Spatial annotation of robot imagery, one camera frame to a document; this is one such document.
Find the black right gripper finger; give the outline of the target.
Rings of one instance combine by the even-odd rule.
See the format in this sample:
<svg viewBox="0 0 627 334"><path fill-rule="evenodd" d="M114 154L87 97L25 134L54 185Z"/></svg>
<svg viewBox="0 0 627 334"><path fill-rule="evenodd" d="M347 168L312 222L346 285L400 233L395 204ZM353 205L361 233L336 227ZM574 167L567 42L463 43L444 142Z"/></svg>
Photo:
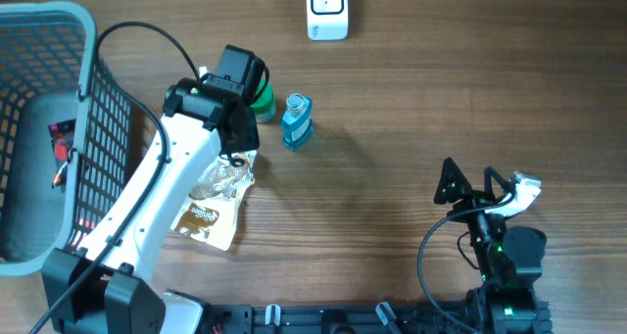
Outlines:
<svg viewBox="0 0 627 334"><path fill-rule="evenodd" d="M434 203L437 205L451 204L461 199L470 198L472 194L472 186L458 165L451 157L446 158L443 161Z"/></svg>
<svg viewBox="0 0 627 334"><path fill-rule="evenodd" d="M484 169L484 192L495 197L493 181L495 181L506 194L511 192L511 182L505 180L493 167L486 167Z"/></svg>

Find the green lid jar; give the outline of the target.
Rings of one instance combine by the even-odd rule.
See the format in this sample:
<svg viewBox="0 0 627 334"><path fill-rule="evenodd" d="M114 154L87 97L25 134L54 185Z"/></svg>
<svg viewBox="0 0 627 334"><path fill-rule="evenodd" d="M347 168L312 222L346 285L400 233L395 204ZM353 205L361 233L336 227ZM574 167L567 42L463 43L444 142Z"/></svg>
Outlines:
<svg viewBox="0 0 627 334"><path fill-rule="evenodd" d="M257 122L266 123L272 121L276 114L276 104L272 86L266 84L263 79L259 84L257 94L259 98L251 105Z"/></svg>

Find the dried mushroom snack bag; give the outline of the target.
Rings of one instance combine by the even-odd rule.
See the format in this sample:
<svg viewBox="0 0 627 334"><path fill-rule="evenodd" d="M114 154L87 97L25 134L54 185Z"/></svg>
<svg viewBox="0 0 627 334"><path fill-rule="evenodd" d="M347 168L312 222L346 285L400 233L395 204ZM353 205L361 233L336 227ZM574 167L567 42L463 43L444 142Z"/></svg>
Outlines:
<svg viewBox="0 0 627 334"><path fill-rule="evenodd" d="M222 251L228 251L237 230L238 212L246 191L255 183L256 150L239 153L234 167L218 157L203 172L181 205L170 229Z"/></svg>

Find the black red packaged item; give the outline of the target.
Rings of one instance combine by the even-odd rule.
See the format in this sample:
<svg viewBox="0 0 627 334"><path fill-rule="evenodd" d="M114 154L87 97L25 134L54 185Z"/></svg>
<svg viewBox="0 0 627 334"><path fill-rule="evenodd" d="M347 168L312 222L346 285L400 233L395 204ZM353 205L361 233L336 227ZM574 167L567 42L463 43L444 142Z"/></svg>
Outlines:
<svg viewBox="0 0 627 334"><path fill-rule="evenodd" d="M57 171L54 174L52 188L66 183L70 153L73 146L76 119L68 119L48 125Z"/></svg>

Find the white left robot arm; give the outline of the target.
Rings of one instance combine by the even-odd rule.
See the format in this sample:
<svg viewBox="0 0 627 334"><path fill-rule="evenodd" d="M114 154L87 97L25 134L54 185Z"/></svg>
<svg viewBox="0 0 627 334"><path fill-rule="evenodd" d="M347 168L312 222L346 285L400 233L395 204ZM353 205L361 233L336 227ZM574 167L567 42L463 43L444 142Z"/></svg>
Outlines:
<svg viewBox="0 0 627 334"><path fill-rule="evenodd" d="M157 135L103 220L76 252L55 250L42 275L58 333L199 333L211 306L150 285L178 208L221 156L259 146L252 104L269 79L253 52L228 45L217 69L171 86Z"/></svg>

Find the white barcode scanner box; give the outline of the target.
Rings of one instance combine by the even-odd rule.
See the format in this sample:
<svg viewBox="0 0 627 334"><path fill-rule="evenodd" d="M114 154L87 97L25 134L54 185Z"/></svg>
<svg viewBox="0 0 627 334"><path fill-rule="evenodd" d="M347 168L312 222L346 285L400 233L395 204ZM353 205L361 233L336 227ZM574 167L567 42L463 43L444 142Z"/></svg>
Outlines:
<svg viewBox="0 0 627 334"><path fill-rule="evenodd" d="M349 0L306 0L307 33L312 41L343 40L349 32Z"/></svg>

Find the blue mouthwash bottle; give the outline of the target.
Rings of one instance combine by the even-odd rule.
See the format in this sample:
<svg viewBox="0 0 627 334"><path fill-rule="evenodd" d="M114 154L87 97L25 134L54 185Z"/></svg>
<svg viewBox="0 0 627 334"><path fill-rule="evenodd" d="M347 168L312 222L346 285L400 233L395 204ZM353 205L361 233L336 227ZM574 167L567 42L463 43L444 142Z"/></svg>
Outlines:
<svg viewBox="0 0 627 334"><path fill-rule="evenodd" d="M292 93L287 97L280 125L283 144L289 150L298 149L309 139L314 129L312 109L312 99L304 94Z"/></svg>

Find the grey plastic basket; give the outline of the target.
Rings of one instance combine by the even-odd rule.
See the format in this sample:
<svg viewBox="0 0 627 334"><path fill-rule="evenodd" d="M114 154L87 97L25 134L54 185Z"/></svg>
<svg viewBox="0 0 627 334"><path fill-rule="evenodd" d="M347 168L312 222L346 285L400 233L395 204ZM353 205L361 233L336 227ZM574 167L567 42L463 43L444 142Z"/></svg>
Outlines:
<svg viewBox="0 0 627 334"><path fill-rule="evenodd" d="M31 275L74 251L128 179L131 108L95 53L91 14L72 2L1 7L1 274ZM48 125L76 119L66 183Z"/></svg>

